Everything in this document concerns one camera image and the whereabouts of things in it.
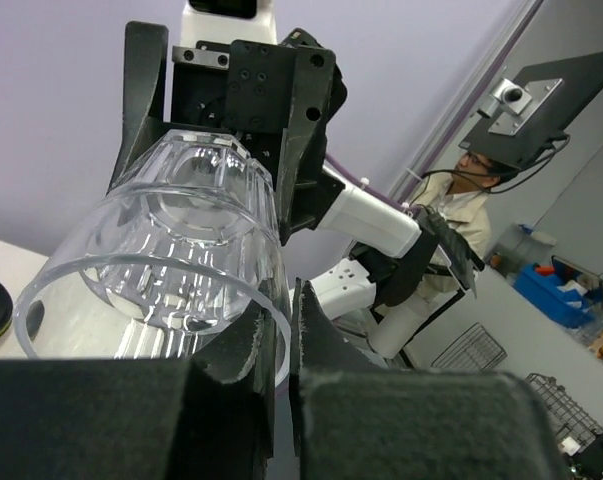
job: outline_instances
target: wire basket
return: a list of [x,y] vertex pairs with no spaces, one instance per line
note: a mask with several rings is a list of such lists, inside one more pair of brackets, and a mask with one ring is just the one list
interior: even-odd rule
[[603,433],[601,425],[557,384],[556,378],[531,373],[526,380],[545,403],[558,444],[571,437],[583,450]]
[[458,372],[491,370],[508,355],[480,323],[468,328],[433,362],[432,367]]

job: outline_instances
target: blue bin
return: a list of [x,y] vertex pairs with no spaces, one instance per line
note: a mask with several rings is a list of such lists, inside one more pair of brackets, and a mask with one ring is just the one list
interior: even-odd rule
[[564,327],[579,328],[594,320],[592,313],[568,305],[568,302],[581,301],[583,298],[578,292],[562,292],[557,288],[564,284],[558,276],[539,275],[532,265],[528,265],[521,270],[514,288],[548,318]]

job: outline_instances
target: table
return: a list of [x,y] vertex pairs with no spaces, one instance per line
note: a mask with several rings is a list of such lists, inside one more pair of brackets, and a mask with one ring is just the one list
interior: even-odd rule
[[[0,241],[0,282],[12,301],[32,280],[47,257]],[[0,338],[0,358],[24,358],[25,354],[14,335],[12,325]]]

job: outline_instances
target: transparent cup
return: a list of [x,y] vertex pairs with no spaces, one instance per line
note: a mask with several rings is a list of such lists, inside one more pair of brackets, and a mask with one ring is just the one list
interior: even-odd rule
[[65,239],[19,296],[31,358],[192,355],[251,301],[290,326],[270,174],[230,135],[170,131]]

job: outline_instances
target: red object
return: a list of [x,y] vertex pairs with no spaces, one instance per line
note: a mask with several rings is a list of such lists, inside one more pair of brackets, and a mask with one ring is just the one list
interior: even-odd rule
[[548,275],[552,275],[555,270],[554,267],[536,267],[534,269],[535,273],[538,273],[539,275],[543,275],[544,277],[547,277]]

